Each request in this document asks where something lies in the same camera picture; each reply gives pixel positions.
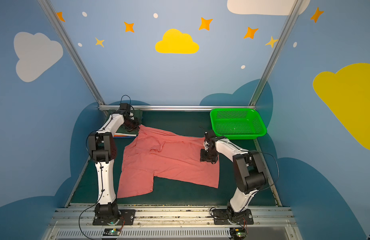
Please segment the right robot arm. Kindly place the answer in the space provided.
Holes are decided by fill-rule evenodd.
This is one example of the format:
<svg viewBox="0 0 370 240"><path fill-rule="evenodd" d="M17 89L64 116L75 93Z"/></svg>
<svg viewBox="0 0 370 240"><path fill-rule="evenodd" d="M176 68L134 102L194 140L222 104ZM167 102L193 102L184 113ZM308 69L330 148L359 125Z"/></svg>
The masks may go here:
<svg viewBox="0 0 370 240"><path fill-rule="evenodd" d="M267 184L265 165L258 152L243 149L224 136L216 136L212 130L205 132L200 161L215 164L219 155L224 155L232 162L237 188L227 204L227 209L215 219L237 223L249 215L249 203Z"/></svg>

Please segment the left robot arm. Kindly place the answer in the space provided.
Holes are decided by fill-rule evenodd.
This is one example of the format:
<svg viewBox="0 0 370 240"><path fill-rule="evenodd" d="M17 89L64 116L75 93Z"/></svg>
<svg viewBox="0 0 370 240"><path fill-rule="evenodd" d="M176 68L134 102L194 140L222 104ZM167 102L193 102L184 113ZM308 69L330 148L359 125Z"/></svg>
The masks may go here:
<svg viewBox="0 0 370 240"><path fill-rule="evenodd" d="M89 134L87 149L94 161L98 175L98 199L95 207L94 225L115 226L121 219L114 188L114 163L118 155L114 139L117 130L124 126L133 131L140 126L139 120L132 112L133 107L121 103L119 108L109 115L100 129Z"/></svg>

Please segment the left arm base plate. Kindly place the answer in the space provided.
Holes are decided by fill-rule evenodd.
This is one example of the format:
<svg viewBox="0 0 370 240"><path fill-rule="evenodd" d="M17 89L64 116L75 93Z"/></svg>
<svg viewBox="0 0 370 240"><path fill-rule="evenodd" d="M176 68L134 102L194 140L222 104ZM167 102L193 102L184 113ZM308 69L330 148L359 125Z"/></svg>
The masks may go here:
<svg viewBox="0 0 370 240"><path fill-rule="evenodd" d="M96 213L92 222L93 226L131 226L134 223L136 210L121 209L117 212Z"/></svg>

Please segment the pink red t-shirt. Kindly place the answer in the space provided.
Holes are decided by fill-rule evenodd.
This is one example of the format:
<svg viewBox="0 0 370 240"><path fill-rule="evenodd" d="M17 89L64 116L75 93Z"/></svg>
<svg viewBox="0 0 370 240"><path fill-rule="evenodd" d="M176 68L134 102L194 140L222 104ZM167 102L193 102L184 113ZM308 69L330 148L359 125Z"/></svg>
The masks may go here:
<svg viewBox="0 0 370 240"><path fill-rule="evenodd" d="M154 178L218 188L220 166L201 162L204 139L141 126L125 147L117 198L149 194Z"/></svg>

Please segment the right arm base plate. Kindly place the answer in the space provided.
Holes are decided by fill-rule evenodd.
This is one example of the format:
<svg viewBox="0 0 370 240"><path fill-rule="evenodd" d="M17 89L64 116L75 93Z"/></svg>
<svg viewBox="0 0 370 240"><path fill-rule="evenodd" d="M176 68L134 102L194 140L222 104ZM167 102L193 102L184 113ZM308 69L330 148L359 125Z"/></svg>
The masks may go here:
<svg viewBox="0 0 370 240"><path fill-rule="evenodd" d="M252 212L247 209L243 212L236 213L228 209L211 208L209 210L215 225L253 225L254 220Z"/></svg>

